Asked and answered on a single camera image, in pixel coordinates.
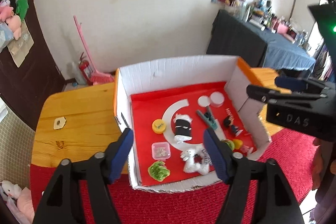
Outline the person's right hand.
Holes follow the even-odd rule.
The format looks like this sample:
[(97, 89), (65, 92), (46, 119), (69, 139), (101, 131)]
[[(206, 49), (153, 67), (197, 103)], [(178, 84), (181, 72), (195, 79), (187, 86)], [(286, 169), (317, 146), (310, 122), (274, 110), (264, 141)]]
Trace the person's right hand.
[(312, 190), (316, 190), (321, 185), (321, 172), (323, 171), (323, 158), (321, 151), (322, 141), (318, 138), (315, 138), (313, 145), (317, 147), (317, 150), (314, 155), (313, 164), (312, 164)]

